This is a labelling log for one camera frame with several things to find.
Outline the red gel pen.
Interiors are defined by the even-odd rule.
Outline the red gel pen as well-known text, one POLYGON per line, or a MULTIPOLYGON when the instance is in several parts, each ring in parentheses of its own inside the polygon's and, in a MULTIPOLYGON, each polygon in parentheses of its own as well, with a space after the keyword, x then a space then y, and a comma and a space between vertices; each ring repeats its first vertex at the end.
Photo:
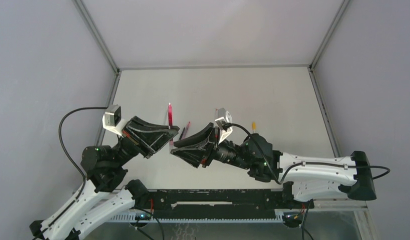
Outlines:
POLYGON ((168 104, 168 126, 172 128, 173 126, 173 112, 172 112, 172 104, 168 104))

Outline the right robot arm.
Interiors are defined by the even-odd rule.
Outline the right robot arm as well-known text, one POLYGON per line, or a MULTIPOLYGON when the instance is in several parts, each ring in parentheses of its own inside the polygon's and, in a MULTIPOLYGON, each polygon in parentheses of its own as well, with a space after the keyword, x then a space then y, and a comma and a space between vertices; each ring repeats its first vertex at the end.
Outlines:
POLYGON ((174 142, 170 153, 195 168, 218 161, 246 170, 256 181, 275 181, 288 187, 281 195, 288 208, 336 195, 356 201, 377 198, 372 165, 363 151, 335 158, 306 157, 274 150, 261 135, 246 134, 241 144, 235 144, 222 139, 221 129, 210 123, 200 132, 174 142))

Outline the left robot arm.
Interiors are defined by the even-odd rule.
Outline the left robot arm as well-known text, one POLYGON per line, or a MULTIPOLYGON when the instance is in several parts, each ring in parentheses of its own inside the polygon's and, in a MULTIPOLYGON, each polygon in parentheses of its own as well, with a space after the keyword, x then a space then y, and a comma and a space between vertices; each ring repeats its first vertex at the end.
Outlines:
POLYGON ((119 137, 117 144, 83 150, 85 182, 56 213, 30 224, 35 239, 81 240, 119 212, 148 205, 148 189, 138 179, 129 181, 106 202, 99 202, 122 183, 127 174, 123 166, 128 161, 137 155, 149 159, 178 135, 179 127, 148 123, 137 116, 130 120, 103 116, 102 125, 119 137))

